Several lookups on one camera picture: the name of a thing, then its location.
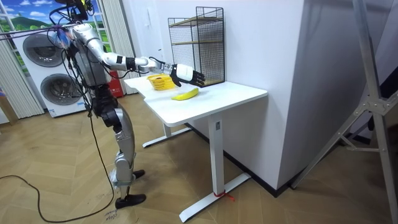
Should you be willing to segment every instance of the red tag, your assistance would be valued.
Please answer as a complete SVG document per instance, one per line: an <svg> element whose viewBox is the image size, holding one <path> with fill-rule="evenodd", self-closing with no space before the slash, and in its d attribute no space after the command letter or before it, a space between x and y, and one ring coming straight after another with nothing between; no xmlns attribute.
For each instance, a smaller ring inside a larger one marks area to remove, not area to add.
<svg viewBox="0 0 398 224"><path fill-rule="evenodd" d="M229 199L231 199L231 201L235 202L235 198L232 195L230 195L229 193L225 193L225 190L224 190L223 193L221 193L219 195L217 195L214 192L213 192L213 194L214 194L215 197L222 197L222 196L226 195L227 197L229 197Z"/></svg>
<svg viewBox="0 0 398 224"><path fill-rule="evenodd" d="M113 76L113 77L117 77L118 73L115 71L109 71L109 73ZM111 79L111 81L108 83L109 85L109 89L111 90L111 93L113 96L115 97L122 97L123 96L123 90L122 90L122 86L120 84L120 80L118 80L117 78L113 78Z"/></svg>

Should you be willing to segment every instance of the dryer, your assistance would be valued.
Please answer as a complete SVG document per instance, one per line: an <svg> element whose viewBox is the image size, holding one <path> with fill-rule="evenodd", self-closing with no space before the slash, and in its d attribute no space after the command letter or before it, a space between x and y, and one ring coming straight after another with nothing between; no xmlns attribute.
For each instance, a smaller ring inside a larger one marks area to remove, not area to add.
<svg viewBox="0 0 398 224"><path fill-rule="evenodd" d="M15 38L17 47L52 117L85 110L84 101L62 63L62 49L46 32Z"/></svg>

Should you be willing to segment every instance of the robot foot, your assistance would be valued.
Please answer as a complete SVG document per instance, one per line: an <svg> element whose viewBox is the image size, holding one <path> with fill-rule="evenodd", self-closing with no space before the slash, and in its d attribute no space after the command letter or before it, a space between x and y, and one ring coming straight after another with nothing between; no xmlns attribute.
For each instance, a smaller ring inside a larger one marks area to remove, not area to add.
<svg viewBox="0 0 398 224"><path fill-rule="evenodd" d="M134 174L136 176L136 179L138 179L138 178L142 177L145 174L145 171L144 170L137 170L137 171L134 171L132 174Z"/></svg>
<svg viewBox="0 0 398 224"><path fill-rule="evenodd" d="M146 198L147 197L144 194L127 195L124 199L121 198L116 199L114 206L116 207L116 209L120 209L127 206L138 205L144 202Z"/></svg>

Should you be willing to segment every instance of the humanoid robot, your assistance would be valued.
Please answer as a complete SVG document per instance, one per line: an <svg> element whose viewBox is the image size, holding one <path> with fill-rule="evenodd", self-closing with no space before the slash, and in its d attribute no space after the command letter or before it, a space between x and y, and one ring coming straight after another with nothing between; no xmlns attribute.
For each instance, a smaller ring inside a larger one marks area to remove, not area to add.
<svg viewBox="0 0 398 224"><path fill-rule="evenodd" d="M71 2L81 7L79 1ZM84 10L82 9L81 12L83 12L83 16L78 16L80 19L84 19ZM71 44L67 49L68 59L78 67L77 70L84 77L85 88L89 88L94 95L91 102L94 114L101 117L107 127L113 128L119 146L119 152L115 159L116 169L110 175L113 185L120 189L120 198L116 200L115 207L123 208L141 203L146 199L144 194L129 194L132 182L145 174L143 170L133 171L136 155L134 131L126 110L109 90L104 67L119 71L139 70L144 73L168 74L177 86L181 86L180 82L202 86L205 77L187 65L173 65L153 57L132 58L106 52L96 31L89 24L71 26L65 31L68 38L71 39Z"/></svg>

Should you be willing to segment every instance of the wire basket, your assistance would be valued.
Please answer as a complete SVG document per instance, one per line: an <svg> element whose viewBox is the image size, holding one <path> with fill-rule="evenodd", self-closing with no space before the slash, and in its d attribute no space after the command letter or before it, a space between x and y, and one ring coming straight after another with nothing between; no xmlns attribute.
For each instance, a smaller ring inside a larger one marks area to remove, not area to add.
<svg viewBox="0 0 398 224"><path fill-rule="evenodd" d="M196 10L197 16L192 18L169 18L174 63L204 74L204 86L225 82L223 8Z"/></svg>
<svg viewBox="0 0 398 224"><path fill-rule="evenodd" d="M165 74L150 75L147 79L150 81L150 84L152 84L155 90L169 90L175 87L170 76Z"/></svg>

